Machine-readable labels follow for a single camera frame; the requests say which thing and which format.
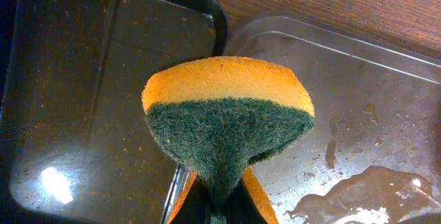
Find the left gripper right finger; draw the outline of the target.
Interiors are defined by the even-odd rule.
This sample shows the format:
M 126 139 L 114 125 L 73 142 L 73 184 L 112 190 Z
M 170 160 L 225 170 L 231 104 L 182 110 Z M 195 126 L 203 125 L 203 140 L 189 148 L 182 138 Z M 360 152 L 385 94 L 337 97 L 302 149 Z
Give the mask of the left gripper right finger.
M 227 200 L 227 224 L 267 224 L 242 179 Z

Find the green and yellow sponge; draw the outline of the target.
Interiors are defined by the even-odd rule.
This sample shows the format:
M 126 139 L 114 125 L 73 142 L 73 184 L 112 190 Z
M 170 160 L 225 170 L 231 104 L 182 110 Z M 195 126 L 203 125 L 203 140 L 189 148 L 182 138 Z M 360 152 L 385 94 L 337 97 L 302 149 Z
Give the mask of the green and yellow sponge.
M 224 203 L 247 167 L 312 130 L 311 97 L 293 71 L 249 57 L 210 57 L 153 74 L 142 91 L 154 141 Z

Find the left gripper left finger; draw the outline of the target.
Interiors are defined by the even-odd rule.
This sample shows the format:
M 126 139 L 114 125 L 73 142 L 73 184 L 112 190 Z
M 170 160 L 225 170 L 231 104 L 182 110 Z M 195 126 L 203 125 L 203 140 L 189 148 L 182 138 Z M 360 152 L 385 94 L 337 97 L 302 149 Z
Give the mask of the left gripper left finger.
M 210 224 L 211 203 L 206 185 L 198 175 L 191 175 L 189 183 L 178 195 L 168 224 Z

